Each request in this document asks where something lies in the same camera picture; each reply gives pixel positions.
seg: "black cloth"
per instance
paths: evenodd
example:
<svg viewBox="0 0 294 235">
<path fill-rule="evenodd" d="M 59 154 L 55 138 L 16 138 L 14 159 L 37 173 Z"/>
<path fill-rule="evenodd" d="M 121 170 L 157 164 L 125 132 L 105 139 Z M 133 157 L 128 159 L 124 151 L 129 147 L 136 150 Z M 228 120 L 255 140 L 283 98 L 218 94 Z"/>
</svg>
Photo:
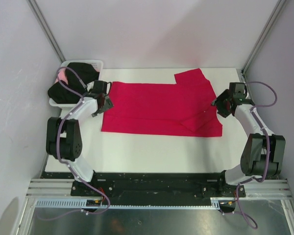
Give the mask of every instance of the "black cloth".
<svg viewBox="0 0 294 235">
<path fill-rule="evenodd" d="M 71 62 L 67 67 L 73 69 L 82 79 L 85 85 L 99 79 L 99 72 L 97 72 L 90 64 Z M 67 86 L 69 88 L 80 94 L 87 92 L 73 72 L 70 70 L 65 70 L 65 75 L 68 79 Z M 62 87 L 59 82 L 53 84 L 49 88 L 48 96 L 52 98 L 57 104 L 76 104 L 80 99 L 79 96 Z"/>
</svg>

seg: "metal floor panel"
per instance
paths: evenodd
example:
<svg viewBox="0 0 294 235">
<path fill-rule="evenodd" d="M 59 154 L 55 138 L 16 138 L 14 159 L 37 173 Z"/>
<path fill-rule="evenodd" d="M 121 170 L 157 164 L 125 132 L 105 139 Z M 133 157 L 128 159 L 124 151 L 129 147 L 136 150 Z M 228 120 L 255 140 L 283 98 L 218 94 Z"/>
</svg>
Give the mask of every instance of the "metal floor panel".
<svg viewBox="0 0 294 235">
<path fill-rule="evenodd" d="M 31 235 L 290 235 L 280 200 L 242 201 L 244 211 L 258 223 L 251 229 L 240 215 L 217 210 L 108 210 L 101 215 L 72 213 L 54 221 L 35 216 Z M 43 218 L 71 209 L 36 208 Z"/>
</svg>

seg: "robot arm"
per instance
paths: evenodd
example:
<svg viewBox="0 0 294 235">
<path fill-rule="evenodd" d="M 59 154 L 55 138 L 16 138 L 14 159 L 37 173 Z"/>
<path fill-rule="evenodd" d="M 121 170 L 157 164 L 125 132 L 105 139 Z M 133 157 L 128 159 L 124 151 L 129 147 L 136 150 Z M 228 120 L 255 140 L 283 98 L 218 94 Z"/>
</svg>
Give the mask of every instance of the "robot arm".
<svg viewBox="0 0 294 235">
<path fill-rule="evenodd" d="M 82 156 L 82 138 L 79 126 L 90 116 L 95 117 L 113 107 L 107 96 L 107 82 L 96 81 L 94 88 L 80 100 L 75 107 L 70 109 L 69 117 L 65 119 L 60 137 L 61 161 L 69 165 L 74 172 L 86 182 L 90 182 L 94 170 Z M 51 117 L 47 126 L 47 153 L 57 159 L 56 141 L 61 118 Z"/>
<path fill-rule="evenodd" d="M 275 135 L 262 121 L 251 99 L 247 98 L 245 83 L 230 83 L 229 89 L 219 95 L 212 105 L 218 114 L 226 118 L 232 114 L 243 126 L 248 140 L 241 156 L 240 165 L 225 172 L 229 185 L 237 185 L 252 176 L 262 175 L 266 165 L 266 152 L 269 153 L 267 176 L 276 176 L 281 172 L 285 148 L 283 136 Z M 267 149 L 265 129 L 269 135 L 270 150 Z"/>
</svg>

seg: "white wall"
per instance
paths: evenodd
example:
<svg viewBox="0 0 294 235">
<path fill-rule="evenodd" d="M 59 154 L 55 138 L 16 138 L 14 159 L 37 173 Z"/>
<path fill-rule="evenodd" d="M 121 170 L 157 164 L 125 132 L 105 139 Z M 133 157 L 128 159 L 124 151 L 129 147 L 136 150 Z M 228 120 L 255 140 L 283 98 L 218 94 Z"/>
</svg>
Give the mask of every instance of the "white wall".
<svg viewBox="0 0 294 235">
<path fill-rule="evenodd" d="M 37 0 L 66 59 L 242 68 L 277 0 Z"/>
<path fill-rule="evenodd" d="M 247 73 L 249 81 L 264 81 L 278 93 L 278 102 L 259 113 L 276 134 L 286 138 L 282 176 L 294 195 L 294 0 L 286 6 L 268 40 Z M 252 85 L 256 103 L 270 103 L 273 95 Z"/>
<path fill-rule="evenodd" d="M 59 65 L 26 1 L 0 0 L 0 234 L 10 233 L 42 166 L 47 120 L 58 113 L 47 89 Z"/>
</svg>

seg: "pink fabric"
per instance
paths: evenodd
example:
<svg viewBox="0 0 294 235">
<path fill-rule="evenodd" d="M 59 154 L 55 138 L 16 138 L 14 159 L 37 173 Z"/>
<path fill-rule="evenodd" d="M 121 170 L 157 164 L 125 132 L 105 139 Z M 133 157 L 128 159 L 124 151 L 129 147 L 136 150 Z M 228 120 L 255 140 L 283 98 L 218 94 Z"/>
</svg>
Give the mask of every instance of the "pink fabric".
<svg viewBox="0 0 294 235">
<path fill-rule="evenodd" d="M 60 79 L 61 81 L 65 82 L 66 84 L 69 83 L 69 82 L 68 82 L 68 79 L 67 79 L 67 77 L 66 77 L 66 75 L 65 75 L 65 69 L 61 69 L 61 70 L 60 70 L 60 72 L 59 72 L 59 74 L 58 74 L 58 77 L 59 77 L 59 79 Z"/>
<path fill-rule="evenodd" d="M 210 82 L 200 69 L 175 75 L 176 84 L 113 82 L 114 107 L 104 113 L 102 130 L 131 134 L 220 137 L 222 125 Z"/>
</svg>

